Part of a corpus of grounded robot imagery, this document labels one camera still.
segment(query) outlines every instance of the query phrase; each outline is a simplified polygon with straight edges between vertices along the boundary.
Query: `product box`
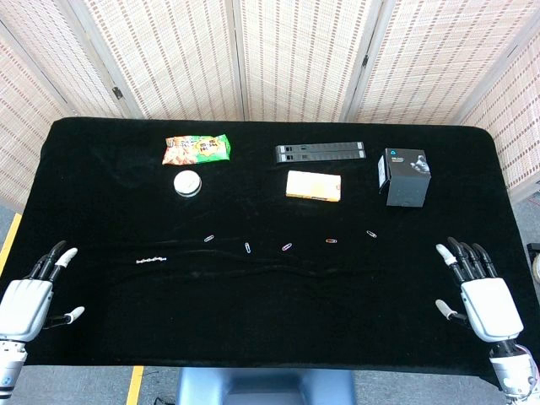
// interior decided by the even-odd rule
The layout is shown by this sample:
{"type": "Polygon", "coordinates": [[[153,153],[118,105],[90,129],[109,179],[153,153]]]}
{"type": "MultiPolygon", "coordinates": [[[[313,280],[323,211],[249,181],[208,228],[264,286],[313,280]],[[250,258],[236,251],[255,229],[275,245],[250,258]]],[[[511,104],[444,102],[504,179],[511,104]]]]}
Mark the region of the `product box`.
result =
{"type": "Polygon", "coordinates": [[[421,149],[386,148],[379,159],[379,193],[386,205],[423,207],[431,173],[421,149]]]}

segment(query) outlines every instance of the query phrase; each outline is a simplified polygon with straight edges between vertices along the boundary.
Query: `chip bag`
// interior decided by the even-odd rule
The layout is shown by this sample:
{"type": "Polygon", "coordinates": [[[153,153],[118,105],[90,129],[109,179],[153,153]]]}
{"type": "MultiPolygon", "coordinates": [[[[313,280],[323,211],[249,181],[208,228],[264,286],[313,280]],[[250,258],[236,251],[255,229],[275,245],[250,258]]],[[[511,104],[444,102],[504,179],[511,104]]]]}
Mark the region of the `chip bag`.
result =
{"type": "Polygon", "coordinates": [[[230,143],[225,134],[217,137],[186,135],[167,138],[163,165],[194,165],[230,160],[230,143]]]}

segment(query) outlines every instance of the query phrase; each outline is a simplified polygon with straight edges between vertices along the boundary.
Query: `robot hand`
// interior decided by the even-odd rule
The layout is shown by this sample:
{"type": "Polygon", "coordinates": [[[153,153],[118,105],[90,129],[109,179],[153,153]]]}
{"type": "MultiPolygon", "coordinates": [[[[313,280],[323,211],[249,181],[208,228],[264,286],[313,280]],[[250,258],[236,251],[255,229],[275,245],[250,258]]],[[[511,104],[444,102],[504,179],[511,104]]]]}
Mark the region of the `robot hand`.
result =
{"type": "Polygon", "coordinates": [[[437,245],[437,251],[460,284],[467,315],[452,310],[443,300],[435,305],[446,319],[471,327],[492,345],[489,360],[507,403],[540,404],[538,367],[529,350],[516,343],[523,324],[505,281],[497,276],[480,245],[471,248],[454,238],[448,238],[448,243],[455,256],[444,245],[437,245]]]}
{"type": "Polygon", "coordinates": [[[0,403],[5,403],[15,388],[28,355],[25,344],[41,329],[73,323],[84,312],[80,306],[63,316],[46,318],[52,285],[77,254],[72,248],[58,258],[65,245],[64,240],[57,243],[26,278],[12,281],[0,303],[0,403]]]}

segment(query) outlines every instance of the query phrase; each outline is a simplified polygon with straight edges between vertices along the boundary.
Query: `round lid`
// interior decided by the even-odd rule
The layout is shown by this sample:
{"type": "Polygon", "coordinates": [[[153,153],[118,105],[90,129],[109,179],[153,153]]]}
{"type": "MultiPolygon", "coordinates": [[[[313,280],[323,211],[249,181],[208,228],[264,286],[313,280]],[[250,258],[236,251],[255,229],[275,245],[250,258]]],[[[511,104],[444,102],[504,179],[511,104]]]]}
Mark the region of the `round lid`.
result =
{"type": "Polygon", "coordinates": [[[192,170],[184,170],[175,177],[175,190],[183,197],[192,197],[201,189],[201,177],[192,170]]]}

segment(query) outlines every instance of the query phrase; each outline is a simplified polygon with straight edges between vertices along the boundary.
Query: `black tablecloth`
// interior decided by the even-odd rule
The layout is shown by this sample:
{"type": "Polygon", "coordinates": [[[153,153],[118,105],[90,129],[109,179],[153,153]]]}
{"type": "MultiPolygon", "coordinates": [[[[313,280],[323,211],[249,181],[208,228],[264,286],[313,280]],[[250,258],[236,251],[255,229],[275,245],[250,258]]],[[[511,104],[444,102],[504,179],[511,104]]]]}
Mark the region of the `black tablecloth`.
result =
{"type": "Polygon", "coordinates": [[[79,248],[50,313],[86,312],[43,331],[28,345],[29,364],[490,375],[487,345],[435,308],[442,298],[463,310],[435,251],[448,235],[491,254],[521,313],[520,341],[538,356],[537,301],[485,131],[68,118],[54,123],[42,149],[1,287],[57,241],[79,248]],[[165,138],[221,133],[230,162],[161,164],[165,138]],[[367,159],[274,163],[275,145],[339,141],[363,141],[367,159]],[[432,179],[423,208],[387,207],[378,194],[385,147],[425,150],[432,179]],[[192,199],[173,188],[187,168],[202,178],[192,199]],[[341,175],[341,202],[285,197],[288,170],[341,175]],[[215,239],[204,243],[208,235],[215,239]],[[167,260],[135,264],[147,257],[167,260]]]}

